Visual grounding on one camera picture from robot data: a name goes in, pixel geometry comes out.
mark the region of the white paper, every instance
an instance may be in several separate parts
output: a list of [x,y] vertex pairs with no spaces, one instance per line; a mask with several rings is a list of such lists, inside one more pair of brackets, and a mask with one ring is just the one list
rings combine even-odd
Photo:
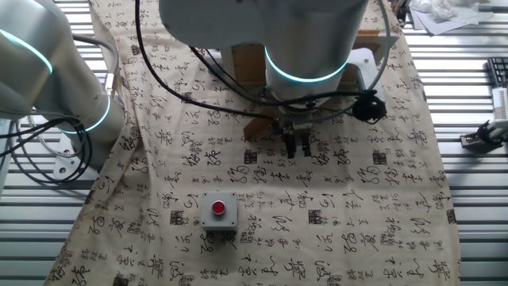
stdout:
[[410,11],[411,11],[411,17],[413,18],[413,29],[415,31],[425,29],[425,26],[421,22],[421,20],[418,17],[418,15],[414,12],[414,9],[410,8]]
[[453,11],[456,16],[451,17],[450,21],[478,25],[479,3],[473,4],[471,7],[453,7]]
[[[426,14],[418,11],[411,11],[413,15],[417,15],[420,19],[421,23],[431,32],[433,35],[439,35],[442,33],[446,33],[448,31],[464,27],[468,24],[459,23],[455,21],[444,21],[440,23],[436,23],[434,21],[434,16],[432,14]],[[479,13],[478,22],[486,21],[488,18],[493,17],[494,14],[492,12],[488,13]]]

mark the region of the beige tablecloth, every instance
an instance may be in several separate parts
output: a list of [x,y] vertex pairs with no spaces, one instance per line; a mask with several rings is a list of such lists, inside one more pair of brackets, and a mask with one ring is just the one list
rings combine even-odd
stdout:
[[[125,129],[47,285],[459,284],[450,190],[404,37],[382,77],[387,118],[318,124],[313,156],[288,160],[268,131],[243,140],[249,118],[182,104],[159,87],[137,46],[133,2],[90,3],[97,37],[115,39],[121,54]],[[170,87],[259,111],[164,30],[157,1],[141,9],[150,60]],[[382,28],[371,1],[362,29]],[[236,235],[202,230],[204,191],[238,194]]]

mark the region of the black cable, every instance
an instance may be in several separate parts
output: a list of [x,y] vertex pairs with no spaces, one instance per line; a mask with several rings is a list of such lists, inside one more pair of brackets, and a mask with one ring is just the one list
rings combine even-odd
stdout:
[[5,155],[7,155],[7,154],[13,153],[18,148],[22,147],[24,144],[26,144],[27,142],[31,141],[33,138],[37,137],[37,135],[47,131],[48,129],[51,129],[52,127],[57,126],[60,123],[65,122],[65,120],[64,119],[53,119],[50,122],[51,122],[50,125],[45,126],[42,130],[39,130],[39,131],[35,132],[32,136],[26,138],[25,140],[22,140],[18,145],[15,145],[14,147],[10,148],[9,150],[5,151],[4,153],[1,153],[0,157],[3,157]]
[[[79,140],[80,141],[83,141],[83,129],[80,129],[80,128],[76,128],[76,133],[78,134],[78,137],[79,137]],[[84,171],[88,168],[88,166],[85,166],[84,169],[81,169],[81,167],[83,166],[83,159],[80,160],[79,162],[79,165],[77,167],[77,169],[71,174],[69,175],[68,177],[66,178],[63,178],[61,180],[57,180],[57,179],[54,179],[52,178],[51,176],[48,176],[46,175],[42,170],[40,170],[39,166],[37,166],[37,164],[32,160],[32,158],[30,158],[29,154],[26,152],[26,149],[25,149],[25,146],[22,145],[21,146],[21,150],[23,151],[23,154],[26,156],[26,158],[30,161],[30,163],[32,164],[32,166],[44,177],[46,177],[46,179],[48,179],[48,181],[44,181],[44,180],[40,180],[40,179],[37,179],[33,176],[31,176],[30,174],[28,173],[25,173],[24,172],[24,169],[23,167],[21,166],[18,166],[20,168],[20,170],[26,174],[28,177],[30,177],[30,179],[36,181],[37,183],[40,183],[40,184],[61,184],[61,183],[68,183],[68,182],[71,182],[73,180],[77,180],[83,173]],[[79,173],[79,175],[77,177],[75,177],[74,179],[72,179],[72,177],[74,175],[76,175],[77,173]]]
[[[7,142],[6,142],[6,147],[4,148],[4,152],[6,152],[8,149],[9,149],[9,138],[6,139]],[[3,168],[3,165],[6,163],[6,157],[3,156],[2,157],[2,163],[0,163],[0,172],[2,171],[2,168]]]
[[[21,145],[21,149],[24,153],[24,155],[26,156],[26,158],[30,161],[30,163],[32,164],[32,166],[42,175],[44,176],[46,179],[48,180],[41,180],[41,179],[38,179],[36,178],[35,176],[32,176],[30,175],[22,166],[21,164],[19,163],[19,161],[17,160],[17,155],[16,153],[13,153],[12,154],[12,157],[13,157],[13,160],[14,160],[14,163],[16,163],[17,167],[20,169],[21,172],[23,172],[27,177],[29,177],[30,179],[32,179],[33,181],[39,183],[39,184],[63,184],[63,183],[69,183],[69,182],[72,182],[74,180],[77,180],[79,177],[81,177],[81,175],[87,170],[88,166],[90,165],[90,162],[91,162],[91,159],[92,159],[92,144],[91,144],[91,140],[90,140],[90,135],[85,131],[84,129],[84,126],[82,124],[80,124],[79,121],[75,121],[71,118],[65,118],[66,119],[66,122],[68,122],[69,124],[73,125],[74,126],[74,129],[76,131],[76,134],[78,135],[79,137],[79,140],[83,143],[83,140],[87,141],[88,143],[88,148],[90,150],[90,154],[88,156],[88,160],[87,162],[85,163],[85,167],[84,168],[81,168],[83,166],[83,161],[84,161],[84,158],[86,157],[86,150],[83,149],[83,158],[80,160],[79,162],[79,165],[77,167],[77,169],[71,174],[69,175],[68,177],[66,178],[63,178],[61,180],[57,180],[57,179],[54,179],[52,178],[51,176],[48,176],[46,175],[42,170],[40,170],[40,168],[37,166],[37,164],[32,160],[32,158],[29,156],[29,154],[26,152],[26,149],[24,147],[24,145]],[[13,125],[16,125],[16,129],[19,130],[19,127],[17,126],[17,124],[15,122],[11,122],[11,126],[10,126],[10,130],[12,132],[12,129],[13,129]]]
[[224,74],[227,75],[238,87],[240,87],[245,92],[247,92],[247,90],[245,89],[244,86],[242,86],[240,83],[238,83],[236,79],[234,79],[224,68],[221,67],[221,65],[217,62],[217,60],[215,60],[214,56],[212,56],[212,54],[210,53],[209,50],[205,49],[205,51],[206,51],[206,53],[208,53],[208,56],[210,57],[210,59],[212,59],[212,61],[218,66],[218,68],[221,70],[221,72],[224,72]]
[[138,43],[140,45],[141,55],[143,56],[144,62],[146,63],[146,66],[147,66],[148,70],[150,71],[150,73],[152,73],[152,75],[156,79],[156,81],[166,91],[169,91],[172,95],[174,95],[175,97],[177,97],[178,99],[180,99],[180,100],[182,100],[184,102],[187,102],[187,103],[190,103],[190,104],[193,104],[193,105],[196,105],[196,106],[200,106],[200,107],[203,107],[203,108],[206,108],[206,109],[223,111],[223,112],[228,112],[228,113],[231,113],[231,114],[238,114],[238,115],[242,115],[242,116],[248,116],[248,117],[266,119],[266,120],[269,120],[269,121],[274,122],[274,123],[277,122],[274,118],[272,118],[270,116],[262,115],[262,114],[254,114],[254,113],[249,113],[249,112],[244,112],[244,111],[239,111],[239,110],[232,110],[232,109],[224,108],[224,107],[211,106],[211,105],[208,105],[208,104],[205,104],[205,103],[201,103],[201,102],[196,102],[196,101],[194,101],[192,99],[189,99],[189,98],[179,94],[176,91],[173,91],[157,75],[156,71],[152,68],[152,65],[150,64],[150,60],[148,59],[147,53],[144,50],[143,36],[141,35],[141,23],[140,23],[140,0],[135,0],[135,13],[136,13],[136,16],[135,16],[136,34],[137,34],[137,41],[138,41]]
[[[198,52],[198,50],[196,48],[191,47],[191,46],[189,46],[189,48],[196,55],[196,57],[198,57],[198,59],[204,65],[206,65],[208,70],[212,74],[214,74],[219,80],[221,80],[221,82],[223,82],[229,89],[231,89],[232,91],[237,93],[240,97],[242,97],[244,99],[247,99],[248,101],[253,102],[255,104],[261,105],[261,106],[288,106],[288,105],[291,105],[291,104],[298,104],[298,103],[304,103],[304,102],[313,102],[314,100],[317,100],[317,99],[332,98],[332,97],[336,97],[336,96],[369,96],[369,95],[374,95],[377,92],[377,91],[373,91],[373,90],[368,90],[368,91],[332,91],[332,92],[322,93],[322,94],[319,94],[319,95],[307,95],[307,96],[303,96],[303,97],[301,97],[299,99],[291,99],[291,100],[276,101],[276,102],[266,102],[266,101],[261,100],[261,99],[255,99],[255,98],[253,98],[252,96],[249,96],[249,95],[244,95],[241,91],[236,89],[231,83],[228,83],[228,81],[225,80],[224,77],[219,75],[214,70],[214,68],[205,60],[205,58],[203,56],[201,56],[201,54]],[[212,60],[215,63],[217,63],[217,61],[214,59],[213,56],[211,56],[211,54],[210,54],[210,57],[212,58]],[[230,77],[231,79],[233,78],[220,65],[218,65],[218,67],[228,77]],[[238,84],[241,88],[243,88],[236,80],[235,80],[235,83]]]
[[44,123],[44,124],[41,124],[41,125],[39,125],[39,126],[37,126],[37,127],[33,127],[33,128],[31,128],[31,129],[27,129],[27,130],[22,131],[22,132],[17,132],[17,133],[8,133],[8,134],[3,134],[3,135],[0,135],[0,139],[12,138],[12,137],[17,137],[17,136],[19,136],[19,135],[25,135],[25,134],[28,134],[28,133],[33,133],[34,131],[37,131],[37,130],[39,130],[39,129],[43,129],[44,127],[46,127],[46,126],[50,126],[50,125],[52,125],[52,127],[53,127],[53,126],[55,126],[56,124],[55,124],[55,125],[53,125],[53,122],[52,122],[52,121],[48,121],[48,122],[46,122],[46,123]]

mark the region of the white button box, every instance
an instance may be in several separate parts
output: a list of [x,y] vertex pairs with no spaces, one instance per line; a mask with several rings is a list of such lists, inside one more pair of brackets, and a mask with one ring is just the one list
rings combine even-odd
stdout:
[[238,196],[232,191],[201,195],[201,227],[206,231],[238,231]]

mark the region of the wooden block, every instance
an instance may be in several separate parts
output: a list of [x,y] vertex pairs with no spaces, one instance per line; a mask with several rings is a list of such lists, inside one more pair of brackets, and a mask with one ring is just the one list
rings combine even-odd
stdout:
[[[268,107],[265,107],[261,110],[260,114],[267,115],[271,118],[277,118],[275,113]],[[252,137],[256,136],[261,131],[270,127],[271,122],[262,119],[262,118],[253,118],[247,125],[244,127],[244,136],[245,140],[250,140]]]

